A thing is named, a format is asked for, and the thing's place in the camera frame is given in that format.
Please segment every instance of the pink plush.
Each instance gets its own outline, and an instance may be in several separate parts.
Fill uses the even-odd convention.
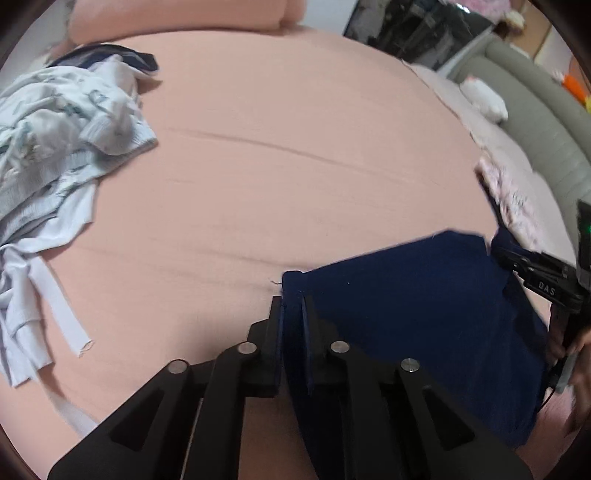
[[[276,30],[305,11],[306,0],[78,0],[69,34],[81,45],[173,30]]]

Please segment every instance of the bed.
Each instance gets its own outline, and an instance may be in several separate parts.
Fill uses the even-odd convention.
[[[92,417],[170,359],[241,341],[285,270],[449,228],[495,233],[480,148],[399,61],[303,27],[119,43],[160,64],[142,91],[159,146],[104,179],[94,223],[44,254],[95,344],[75,358],[47,311],[54,365],[41,376]],[[0,404],[3,461],[14,478],[45,478],[78,438],[37,384],[0,382]],[[243,439],[240,479],[315,478],[285,392],[247,402]]]

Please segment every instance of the metal screw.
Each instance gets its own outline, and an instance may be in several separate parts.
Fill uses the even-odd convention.
[[[187,369],[187,362],[183,360],[173,360],[168,364],[168,371],[174,375],[181,374]]]
[[[336,342],[332,342],[330,344],[330,349],[334,353],[346,353],[349,351],[349,344],[347,342],[337,340]]]
[[[256,352],[256,345],[252,342],[242,342],[238,345],[238,351],[243,355],[250,355]]]
[[[416,372],[421,364],[414,358],[405,358],[400,362],[400,366],[407,372]]]

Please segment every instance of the dark navy cloth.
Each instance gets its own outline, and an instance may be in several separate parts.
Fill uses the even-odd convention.
[[[146,74],[152,75],[158,72],[158,63],[151,53],[141,53],[112,43],[95,43],[78,47],[54,60],[47,67],[70,66],[88,69],[111,55],[121,55],[127,65]]]
[[[545,385],[547,329],[483,238],[446,231],[308,273],[286,272],[282,290],[285,371],[321,479],[334,476],[327,459],[340,455],[330,445],[340,426],[338,406],[308,396],[303,294],[344,340],[382,361],[419,360],[507,445],[527,440]]]

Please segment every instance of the gray upholstered headboard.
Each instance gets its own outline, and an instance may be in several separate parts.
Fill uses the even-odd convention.
[[[501,95],[509,120],[500,124],[546,180],[577,247],[576,202],[591,203],[591,115],[530,59],[491,35],[449,74],[474,75]]]

